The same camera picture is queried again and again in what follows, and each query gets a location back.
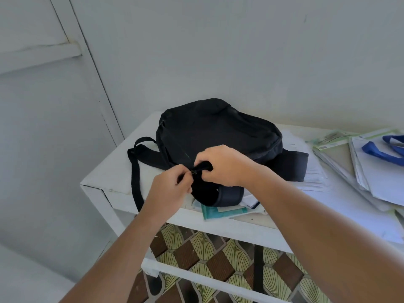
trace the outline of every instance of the blue strap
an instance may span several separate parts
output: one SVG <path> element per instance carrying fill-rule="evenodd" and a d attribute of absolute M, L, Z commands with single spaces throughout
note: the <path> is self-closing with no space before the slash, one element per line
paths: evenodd
<path fill-rule="evenodd" d="M 388 143 L 388 144 L 390 145 L 390 147 L 391 147 L 395 152 L 397 152 L 398 154 L 404 156 L 404 147 L 398 147 L 398 146 L 392 145 L 392 144 L 390 143 L 390 140 L 391 140 L 392 138 L 393 138 L 393 139 L 396 139 L 396 140 L 399 141 L 399 142 L 404 143 L 404 135 L 401 135 L 401 136 L 394 136 L 394 135 L 383 136 L 383 140 L 384 140 L 386 143 Z M 392 156 L 392 155 L 390 155 L 390 154 L 381 152 L 381 151 L 376 147 L 375 143 L 372 142 L 372 141 L 366 143 L 366 144 L 362 147 L 362 150 L 363 150 L 363 152 L 365 152 L 365 153 L 367 153 L 367 154 L 369 154 L 369 155 L 372 155 L 372 156 L 381 158 L 381 159 L 383 159 L 383 160 L 385 160 L 385 161 L 387 161 L 387 162 L 395 163 L 396 165 L 399 165 L 399 166 L 404 166 L 404 157 L 398 158 L 398 157 Z"/>

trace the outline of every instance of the person's left arm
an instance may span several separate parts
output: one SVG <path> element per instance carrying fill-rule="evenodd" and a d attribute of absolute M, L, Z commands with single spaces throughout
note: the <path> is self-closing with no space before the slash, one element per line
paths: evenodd
<path fill-rule="evenodd" d="M 60 303 L 126 303 L 154 236 L 191 193 L 193 181 L 183 165 L 156 176 L 140 213 Z"/>

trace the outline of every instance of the person's left hand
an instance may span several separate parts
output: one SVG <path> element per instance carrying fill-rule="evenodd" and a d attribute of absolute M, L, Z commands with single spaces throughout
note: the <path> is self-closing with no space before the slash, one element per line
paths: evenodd
<path fill-rule="evenodd" d="M 178 177 L 184 174 L 181 182 Z M 184 165 L 176 165 L 154 177 L 142 212 L 153 216 L 160 224 L 164 224 L 181 207 L 184 197 L 192 192 L 194 182 L 191 172 Z"/>

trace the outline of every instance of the person's right arm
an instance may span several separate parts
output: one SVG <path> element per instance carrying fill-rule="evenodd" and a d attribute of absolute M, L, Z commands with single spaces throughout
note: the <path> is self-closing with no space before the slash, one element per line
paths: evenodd
<path fill-rule="evenodd" d="M 234 149 L 206 149 L 195 165 L 205 160 L 213 170 L 202 178 L 248 189 L 332 302 L 404 301 L 400 251 Z"/>

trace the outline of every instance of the hand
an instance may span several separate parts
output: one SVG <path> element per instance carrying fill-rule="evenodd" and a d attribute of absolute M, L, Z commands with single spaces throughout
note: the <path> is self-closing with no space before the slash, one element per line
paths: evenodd
<path fill-rule="evenodd" d="M 184 178 L 177 183 L 181 174 L 184 174 Z M 181 207 L 185 195 L 192 192 L 193 182 L 191 172 L 184 165 L 174 166 L 157 175 L 141 213 L 147 212 L 148 216 L 157 219 L 156 222 L 164 224 Z"/>
<path fill-rule="evenodd" d="M 256 165 L 247 156 L 226 145 L 207 148 L 198 153 L 194 165 L 205 160 L 212 164 L 213 170 L 203 170 L 202 179 L 224 186 L 245 187 L 248 174 Z"/>

